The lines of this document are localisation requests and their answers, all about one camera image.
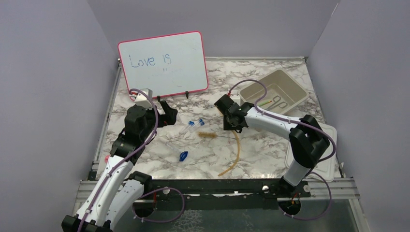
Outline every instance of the brush bristles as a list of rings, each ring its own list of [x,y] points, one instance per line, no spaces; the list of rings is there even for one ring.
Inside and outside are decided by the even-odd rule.
[[[198,136],[202,138],[211,138],[211,139],[215,139],[216,137],[218,137],[216,133],[212,133],[212,132],[198,132]]]

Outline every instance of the marble surface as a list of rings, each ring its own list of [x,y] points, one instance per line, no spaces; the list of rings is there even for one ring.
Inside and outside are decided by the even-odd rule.
[[[178,122],[174,126],[159,128],[156,138],[146,147],[133,171],[151,175],[154,179],[217,179],[217,178],[280,178],[286,171],[285,156],[288,141],[274,134],[253,129],[244,129],[238,134],[241,143],[240,160],[228,173],[218,174],[230,167],[236,158],[235,139],[218,137],[199,138],[195,133],[182,138],[179,131],[190,120],[202,118],[206,125],[200,131],[216,132],[234,138],[230,131],[222,130],[222,117],[214,106],[228,89],[243,79],[260,79],[278,68],[285,69],[308,92],[309,98],[293,108],[286,115],[302,117],[313,115],[324,123],[322,111],[314,92],[304,61],[207,61],[209,88],[206,91],[185,96],[164,98],[178,110]],[[238,89],[248,85],[243,83]],[[104,157],[109,154],[113,141],[124,127],[124,118],[133,106],[127,93],[124,75],[121,76],[115,103],[110,115],[107,134],[100,153],[97,179],[105,167]],[[179,154],[167,147],[171,142],[181,151],[188,151],[188,157],[179,162]],[[335,177],[340,177],[335,167]]]

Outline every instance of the gray floor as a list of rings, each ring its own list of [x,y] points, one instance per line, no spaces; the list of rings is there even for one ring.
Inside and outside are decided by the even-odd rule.
[[[300,217],[314,217],[327,206],[328,201],[304,201]],[[174,217],[177,212],[154,212],[151,219],[165,220]],[[172,223],[156,224],[133,220],[131,208],[124,214],[115,228],[116,232],[130,231],[167,231],[167,232],[356,232],[348,200],[333,201],[330,212],[315,221],[297,221],[282,215],[279,210],[213,210],[186,211],[182,217]]]

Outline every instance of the red whiteboard frame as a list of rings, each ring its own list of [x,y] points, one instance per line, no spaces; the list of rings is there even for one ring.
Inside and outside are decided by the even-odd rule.
[[[209,87],[209,79],[208,79],[208,71],[207,71],[207,69],[206,69],[204,42],[203,42],[203,39],[202,39],[202,33],[201,33],[200,31],[198,31],[198,30],[187,31],[187,32],[179,32],[179,33],[168,34],[168,35],[152,36],[152,37],[146,37],[146,38],[136,39],[136,40],[125,40],[125,41],[121,41],[121,42],[119,42],[119,43],[117,44],[117,49],[118,49],[118,54],[119,54],[119,59],[120,59],[120,61],[121,61],[121,65],[122,65],[122,57],[121,57],[121,53],[119,52],[119,45],[120,45],[121,43],[132,42],[132,41],[138,41],[138,40],[149,40],[149,39],[158,38],[158,37],[167,37],[167,36],[172,36],[172,35],[188,34],[188,33],[194,33],[194,32],[199,33],[199,35],[201,36],[202,53],[203,53],[203,55],[204,55],[204,65],[205,65],[205,74],[206,74],[206,88],[204,88],[204,89],[197,89],[197,90],[191,90],[191,91],[188,91],[188,93],[195,93],[195,92],[200,92],[200,91],[207,90],[208,87]],[[129,93],[129,92],[130,92],[130,87],[128,87],[127,75],[125,74],[124,65],[122,65],[122,67],[123,67],[122,70],[123,70],[124,76],[125,76],[125,83],[126,83],[126,85],[127,85],[127,90],[128,90],[128,93]],[[172,94],[162,95],[162,96],[160,96],[160,97],[162,98],[162,97],[169,97],[169,96],[175,96],[175,95],[181,95],[181,94],[185,94],[185,92],[172,93]]]

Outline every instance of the metal bolt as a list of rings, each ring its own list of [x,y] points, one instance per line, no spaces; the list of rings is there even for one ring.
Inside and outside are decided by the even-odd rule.
[[[268,187],[267,185],[264,185],[264,186],[262,187],[262,191],[263,191],[264,193],[268,193],[268,192],[269,192],[269,187]]]
[[[310,192],[310,186],[309,186],[309,185],[303,186],[303,190],[304,190],[305,192]]]

